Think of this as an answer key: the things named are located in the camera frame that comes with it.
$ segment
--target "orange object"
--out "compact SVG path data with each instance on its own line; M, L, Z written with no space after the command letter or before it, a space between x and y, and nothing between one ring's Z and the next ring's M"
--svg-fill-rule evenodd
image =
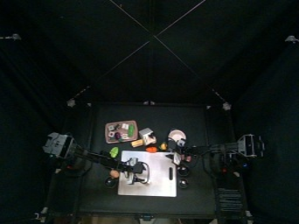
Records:
M146 151L155 153L155 152L158 152L158 149L156 149L156 147L152 146L152 147L147 147Z

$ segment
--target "table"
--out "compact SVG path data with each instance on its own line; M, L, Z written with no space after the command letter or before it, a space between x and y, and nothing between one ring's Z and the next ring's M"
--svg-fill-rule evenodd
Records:
M82 141L88 140L88 146L95 152L110 151L115 146L120 149L120 153L122 151L146 151L143 146L134 149L130 143L106 143L106 124L127 120L135 120L140 130L150 128L156 135L158 143L167 138L168 131L172 128L184 132L190 146L234 142L230 115L220 107L207 109L203 106L99 104L88 110L92 119L90 119L90 129L84 129L88 133L86 133L86 137L82 134L82 127L78 126L72 130L75 127L74 117L84 119L87 115L84 109L72 112L64 129L71 133L75 132L74 137L79 143L79 139ZM75 195L74 203L76 206L72 207L71 211L76 215L132 217L152 215L156 218L186 217L194 219L212 219L215 217L211 178L202 169L200 160L187 177L188 188L182 189L176 186L176 197L119 195L118 188L106 188L107 177L108 170L100 164L94 164L82 178L79 194Z

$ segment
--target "cable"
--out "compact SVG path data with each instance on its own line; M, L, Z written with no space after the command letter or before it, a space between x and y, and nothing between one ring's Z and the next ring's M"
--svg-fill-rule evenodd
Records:
M142 162L142 164L147 166L147 180L146 180L146 182L142 182L142 183L143 183L143 184L147 184L147 183L148 183L148 180L150 180L150 166L148 166L148 164L144 163L144 162Z

